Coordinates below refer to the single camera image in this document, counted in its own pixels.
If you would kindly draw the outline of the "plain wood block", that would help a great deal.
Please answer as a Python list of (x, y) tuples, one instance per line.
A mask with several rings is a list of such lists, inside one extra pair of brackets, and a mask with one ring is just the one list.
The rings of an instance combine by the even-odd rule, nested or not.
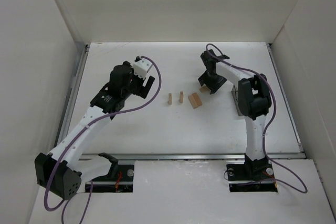
[(209, 92), (209, 88), (207, 86), (202, 86), (201, 88), (199, 88), (199, 91), (201, 93)]

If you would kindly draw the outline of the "smoky transparent plastic box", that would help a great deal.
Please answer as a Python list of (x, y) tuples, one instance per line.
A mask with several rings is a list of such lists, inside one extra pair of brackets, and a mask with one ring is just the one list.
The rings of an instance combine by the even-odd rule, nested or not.
[(239, 116), (248, 116), (248, 105), (243, 91), (240, 91), (236, 86), (232, 88), (232, 95)]

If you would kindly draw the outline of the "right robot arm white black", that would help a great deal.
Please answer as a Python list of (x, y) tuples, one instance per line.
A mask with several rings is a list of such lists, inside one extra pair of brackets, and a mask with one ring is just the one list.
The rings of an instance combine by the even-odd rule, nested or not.
[(216, 93), (226, 81), (238, 88), (237, 104), (246, 122), (247, 147), (243, 164), (227, 165), (228, 180), (263, 180), (272, 176), (267, 171), (273, 171), (263, 140), (266, 115), (272, 104), (270, 91), (263, 74), (247, 74), (228, 65), (224, 65), (218, 74), (216, 64), (227, 58), (226, 55), (216, 57), (212, 50), (204, 51), (201, 60), (206, 70), (198, 81), (210, 90), (210, 94)]

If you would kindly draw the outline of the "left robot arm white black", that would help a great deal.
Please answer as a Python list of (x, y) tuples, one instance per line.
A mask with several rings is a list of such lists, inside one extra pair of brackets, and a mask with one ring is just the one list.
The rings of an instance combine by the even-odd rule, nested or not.
[(148, 72), (156, 65), (146, 57), (137, 57), (134, 63), (125, 61), (110, 72), (107, 82), (91, 100), (90, 105), (74, 129), (48, 154), (40, 153), (34, 160), (37, 183), (63, 200), (70, 200), (86, 182), (100, 176), (113, 176), (118, 161), (100, 153), (78, 164), (83, 152), (93, 139), (118, 114), (126, 113), (124, 104), (131, 95), (147, 97), (155, 81)]

